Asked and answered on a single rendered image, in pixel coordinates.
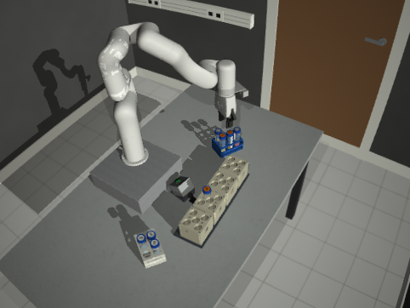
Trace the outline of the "beige bucket adapter with holes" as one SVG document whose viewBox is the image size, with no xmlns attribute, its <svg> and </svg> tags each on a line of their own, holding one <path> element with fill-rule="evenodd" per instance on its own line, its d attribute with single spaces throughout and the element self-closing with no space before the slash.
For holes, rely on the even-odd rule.
<svg viewBox="0 0 410 308">
<path fill-rule="evenodd" d="M 219 171 L 237 177 L 238 189 L 248 175 L 248 161 L 229 154 L 219 167 Z"/>
</svg>

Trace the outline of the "blue tube rack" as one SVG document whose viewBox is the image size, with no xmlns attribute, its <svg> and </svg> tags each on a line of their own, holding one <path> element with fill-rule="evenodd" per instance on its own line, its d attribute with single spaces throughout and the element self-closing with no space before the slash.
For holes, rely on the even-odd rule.
<svg viewBox="0 0 410 308">
<path fill-rule="evenodd" d="M 235 146 L 235 144 L 238 143 L 238 142 L 240 142 L 240 145 Z M 228 149 L 227 147 L 229 147 L 229 146 L 231 146 L 231 145 L 233 145 L 232 148 Z M 243 139 L 242 139 L 241 136 L 240 136 L 240 140 L 235 141 L 235 140 L 234 140 L 234 135 L 233 135 L 233 143 L 232 143 L 232 144 L 228 144 L 228 143 L 227 143 L 227 137 L 226 137 L 225 146 L 224 146 L 224 147 L 221 147 L 221 146 L 219 145 L 219 142 L 216 142 L 216 141 L 215 141 L 215 138 L 213 138 L 212 148 L 213 148 L 214 151 L 219 155 L 220 158 L 226 157 L 226 156 L 228 156 L 228 155 L 231 154 L 231 153 L 234 153 L 234 152 L 236 152 L 236 151 L 240 151 L 241 149 L 243 149 Z M 225 151 L 221 152 L 221 150 L 223 150 L 223 149 L 225 149 Z"/>
</svg>

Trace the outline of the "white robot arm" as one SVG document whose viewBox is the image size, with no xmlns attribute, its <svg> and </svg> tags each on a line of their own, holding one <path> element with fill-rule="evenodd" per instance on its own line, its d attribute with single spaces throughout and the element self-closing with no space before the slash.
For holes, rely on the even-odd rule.
<svg viewBox="0 0 410 308">
<path fill-rule="evenodd" d="M 158 26 L 152 22 L 119 26 L 111 31 L 97 58 L 106 92 L 115 100 L 113 116 L 122 142 L 119 149 L 122 161 L 128 166 L 138 166 L 149 156 L 146 148 L 144 152 L 137 118 L 134 82 L 129 71 L 119 64 L 128 53 L 129 43 L 137 43 L 139 49 L 171 65 L 184 79 L 200 88 L 210 89 L 216 85 L 220 95 L 248 96 L 248 90 L 236 81 L 236 65 L 232 60 L 204 59 L 195 63 L 180 44 L 158 32 Z"/>
</svg>

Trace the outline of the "white tube rack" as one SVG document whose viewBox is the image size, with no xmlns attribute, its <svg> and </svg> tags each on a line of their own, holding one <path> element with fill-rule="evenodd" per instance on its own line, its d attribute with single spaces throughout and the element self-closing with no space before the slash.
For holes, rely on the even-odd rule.
<svg viewBox="0 0 410 308">
<path fill-rule="evenodd" d="M 155 231 L 155 230 L 154 230 L 154 229 L 150 229 L 150 230 L 148 230 L 148 231 Z M 147 235 L 146 235 L 146 233 L 147 233 L 148 231 L 143 231 L 143 232 L 141 232 L 141 233 L 138 233 L 138 234 L 134 237 L 134 239 L 135 239 L 135 241 L 136 241 L 136 243 L 137 243 L 138 249 L 139 249 L 139 251 L 140 251 L 140 255 L 141 255 L 141 257 L 142 257 L 142 260 L 143 260 L 143 262 L 144 262 L 144 264 L 145 264 L 145 268 L 149 268 L 149 267 L 152 267 L 152 266 L 154 266 L 154 265 L 161 264 L 161 263 L 163 263 L 163 262 L 166 261 L 166 257 L 165 257 L 165 254 L 164 254 L 163 250 L 162 250 L 161 244 L 160 244 L 160 248 L 161 248 L 160 254 L 154 254 L 154 253 L 153 253 L 152 248 L 151 248 L 151 245 L 150 245 L 150 243 L 149 243 L 149 239 L 147 238 Z M 141 249 L 139 243 L 137 242 L 136 237 L 137 237 L 139 234 L 144 234 L 144 235 L 145 235 L 146 242 L 147 242 L 147 245 L 148 245 L 148 247 L 147 247 L 146 249 Z M 145 254 L 144 254 L 144 252 L 147 252 L 147 251 L 148 251 L 148 253 L 145 253 Z M 150 253 L 149 253 L 149 252 L 150 252 Z"/>
</svg>

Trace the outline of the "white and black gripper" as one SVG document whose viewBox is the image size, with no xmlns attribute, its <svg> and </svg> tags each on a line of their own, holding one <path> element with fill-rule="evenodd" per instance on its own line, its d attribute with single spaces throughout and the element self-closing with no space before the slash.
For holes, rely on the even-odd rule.
<svg viewBox="0 0 410 308">
<path fill-rule="evenodd" d="M 218 110 L 218 113 L 219 113 L 219 121 L 223 121 L 226 118 L 227 119 L 226 128 L 233 127 L 233 121 L 236 120 L 235 93 L 232 95 L 224 96 L 224 95 L 218 94 L 216 90 L 214 104 L 215 104 L 215 108 Z M 231 116 L 230 119 L 229 119 L 229 116 Z"/>
</svg>

